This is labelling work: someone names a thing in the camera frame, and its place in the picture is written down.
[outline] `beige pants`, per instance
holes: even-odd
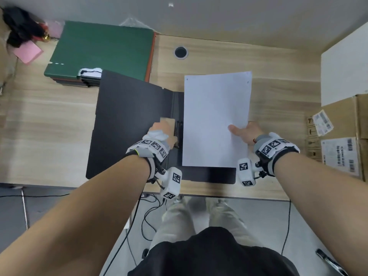
[[[214,201],[216,199],[206,199],[207,209],[210,214],[210,227],[226,228],[241,245],[262,246],[258,240],[251,236],[244,222],[232,208],[225,202],[215,203]],[[193,221],[185,204],[182,201],[174,203],[162,216],[162,224],[151,242],[150,249],[163,241],[183,241],[195,234]]]

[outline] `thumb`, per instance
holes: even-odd
[[[234,135],[236,135],[236,136],[240,136],[241,129],[239,129],[238,127],[236,127],[236,126],[234,126],[234,125],[229,125],[229,126],[228,126],[228,130],[229,130],[232,134],[234,134]]]

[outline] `gray floor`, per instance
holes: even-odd
[[[50,188],[25,188],[25,195],[62,195],[70,190]],[[0,188],[0,252],[11,244],[25,231],[24,212],[21,197],[1,197],[4,195],[20,195],[20,190]],[[59,199],[58,197],[25,198],[29,223],[32,226],[44,213],[46,213]],[[288,202],[229,199],[228,204],[239,214],[246,223],[249,231],[257,237],[266,247],[281,252],[288,229]],[[129,234],[129,244],[137,263],[139,263],[142,251],[150,246],[150,242],[143,239],[140,226],[144,213],[156,203],[141,201],[136,220]],[[208,225],[208,214],[205,212],[203,198],[192,198],[188,204],[192,213],[196,231],[199,232]],[[161,216],[165,212],[165,206],[153,211],[147,218],[155,228],[161,223]],[[148,239],[154,236],[154,230],[144,224],[144,233]],[[124,239],[124,230],[117,240],[104,268],[110,262],[117,248]],[[290,232],[284,249],[284,255],[297,267],[300,275],[337,276],[337,272],[327,266],[315,254],[317,248],[327,254],[327,249],[315,236],[306,222],[292,205],[290,215]],[[125,242],[117,257],[113,261],[106,275],[126,275],[135,267],[133,258]]]

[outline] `pink sticky note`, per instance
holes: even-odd
[[[22,43],[19,48],[15,48],[13,53],[24,63],[29,64],[43,52],[33,41]]]

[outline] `person's right hand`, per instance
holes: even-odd
[[[260,128],[257,122],[250,121],[248,125],[240,129],[234,125],[229,125],[228,129],[236,136],[240,136],[242,140],[248,145],[254,145],[253,139],[260,135],[264,135],[264,132]]]

